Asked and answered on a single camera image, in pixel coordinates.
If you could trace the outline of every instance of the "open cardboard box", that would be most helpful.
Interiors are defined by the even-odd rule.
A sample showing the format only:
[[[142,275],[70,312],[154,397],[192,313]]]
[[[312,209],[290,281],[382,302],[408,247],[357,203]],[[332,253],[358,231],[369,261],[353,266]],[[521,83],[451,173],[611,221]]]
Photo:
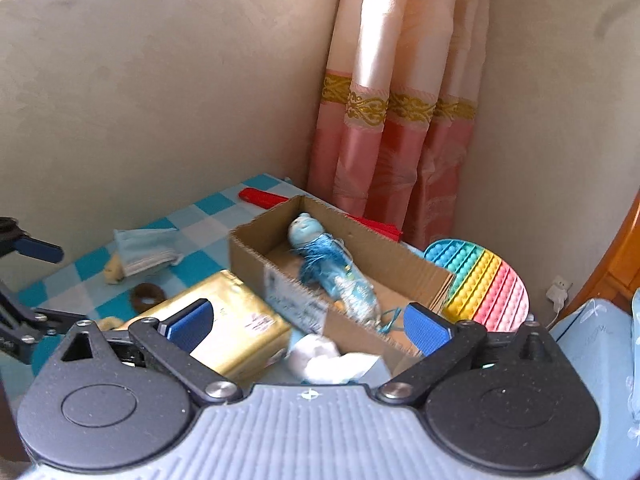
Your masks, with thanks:
[[[400,330],[381,335],[346,317],[321,289],[298,281],[302,258],[291,251],[287,230],[302,212],[343,240],[355,264],[371,280],[382,312],[412,301],[440,312],[453,279],[450,272],[308,196],[293,197],[231,231],[231,271],[290,323],[327,336],[343,353],[380,355],[392,376],[419,361],[420,351],[402,330],[402,316],[394,324]]]

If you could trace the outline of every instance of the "metal screw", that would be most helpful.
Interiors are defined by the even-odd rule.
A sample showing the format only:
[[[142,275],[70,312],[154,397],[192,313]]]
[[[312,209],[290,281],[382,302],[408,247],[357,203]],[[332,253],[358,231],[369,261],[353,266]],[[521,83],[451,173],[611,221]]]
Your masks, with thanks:
[[[414,392],[414,387],[407,383],[387,383],[380,388],[380,394],[387,399],[406,399]]]
[[[238,387],[229,381],[215,381],[209,384],[204,391],[214,399],[228,399],[238,392]]]

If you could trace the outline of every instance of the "gold embroidered pattern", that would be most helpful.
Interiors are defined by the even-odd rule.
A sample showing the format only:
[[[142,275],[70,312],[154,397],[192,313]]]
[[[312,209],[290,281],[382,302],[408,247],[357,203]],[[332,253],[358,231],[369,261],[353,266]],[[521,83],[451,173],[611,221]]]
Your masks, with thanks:
[[[458,118],[472,120],[476,116],[476,107],[472,101],[467,99],[446,102],[439,98],[433,115],[434,117],[445,117],[450,121]]]
[[[417,97],[392,92],[389,96],[389,111],[401,119],[419,123],[429,123],[436,105],[424,102]]]
[[[326,73],[322,85],[322,100],[341,105],[347,104],[350,85],[350,77]]]
[[[380,126],[385,122],[388,100],[380,97],[361,97],[356,92],[349,92],[347,101],[347,117],[359,119],[369,126]]]

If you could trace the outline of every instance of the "orange wooden headboard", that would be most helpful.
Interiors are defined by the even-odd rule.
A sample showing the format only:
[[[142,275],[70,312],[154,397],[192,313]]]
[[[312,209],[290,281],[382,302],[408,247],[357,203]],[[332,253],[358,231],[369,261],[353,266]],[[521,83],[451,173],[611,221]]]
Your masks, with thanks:
[[[578,309],[589,298],[604,298],[631,314],[631,298],[640,287],[640,191],[636,194],[618,234],[593,274],[559,319]]]

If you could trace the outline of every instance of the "label on cardboard box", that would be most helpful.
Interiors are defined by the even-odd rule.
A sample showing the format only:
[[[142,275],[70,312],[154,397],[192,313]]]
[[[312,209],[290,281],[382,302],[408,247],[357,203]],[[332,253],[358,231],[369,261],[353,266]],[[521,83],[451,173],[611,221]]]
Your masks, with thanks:
[[[277,270],[264,267],[264,301],[303,332],[321,334],[327,304]]]

